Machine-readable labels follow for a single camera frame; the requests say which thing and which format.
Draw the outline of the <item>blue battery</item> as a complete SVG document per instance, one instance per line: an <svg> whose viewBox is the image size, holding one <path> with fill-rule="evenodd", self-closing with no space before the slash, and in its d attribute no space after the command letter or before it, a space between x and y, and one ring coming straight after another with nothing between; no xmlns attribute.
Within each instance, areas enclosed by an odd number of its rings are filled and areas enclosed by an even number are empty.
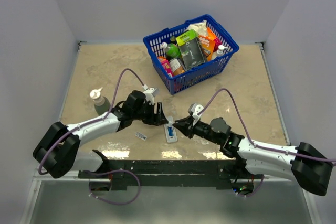
<svg viewBox="0 0 336 224"><path fill-rule="evenodd" d="M169 127L167 128L167 130L168 130L169 137L170 137L170 138L175 138L175 133L174 133L174 129L173 129L173 127L172 127L172 126L169 126Z"/></svg>

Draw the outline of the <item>white remote control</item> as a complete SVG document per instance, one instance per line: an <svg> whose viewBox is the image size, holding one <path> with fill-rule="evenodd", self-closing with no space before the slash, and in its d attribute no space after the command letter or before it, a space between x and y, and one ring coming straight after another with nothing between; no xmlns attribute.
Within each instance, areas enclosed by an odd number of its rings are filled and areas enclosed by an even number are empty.
<svg viewBox="0 0 336 224"><path fill-rule="evenodd" d="M168 116L167 117L167 123L164 124L164 130L165 130L165 136L166 136L166 142L168 144L171 143L176 143L177 142L177 133L175 128L173 127L173 117L172 116Z"/></svg>

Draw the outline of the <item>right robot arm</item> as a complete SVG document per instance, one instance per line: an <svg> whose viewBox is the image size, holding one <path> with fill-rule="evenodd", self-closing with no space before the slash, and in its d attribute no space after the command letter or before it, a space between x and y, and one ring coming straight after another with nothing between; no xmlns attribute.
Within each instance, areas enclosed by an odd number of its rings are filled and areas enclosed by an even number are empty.
<svg viewBox="0 0 336 224"><path fill-rule="evenodd" d="M252 141L234 133L223 118L204 123L188 116L175 121L173 126L188 138L197 135L219 145L225 156L237 161L234 173L239 178L270 175L296 181L301 188L318 196L327 193L333 165L309 143L280 146Z"/></svg>

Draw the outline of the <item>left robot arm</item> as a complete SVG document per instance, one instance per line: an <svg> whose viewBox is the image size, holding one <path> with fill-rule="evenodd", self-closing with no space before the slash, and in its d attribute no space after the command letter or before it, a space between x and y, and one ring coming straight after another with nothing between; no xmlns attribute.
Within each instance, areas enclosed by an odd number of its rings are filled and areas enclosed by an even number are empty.
<svg viewBox="0 0 336 224"><path fill-rule="evenodd" d="M157 88L132 91L125 101L111 112L77 124L53 123L33 151L33 158L53 178L60 178L73 169L80 146L103 135L119 132L133 121L161 126L168 122L162 103L154 102Z"/></svg>

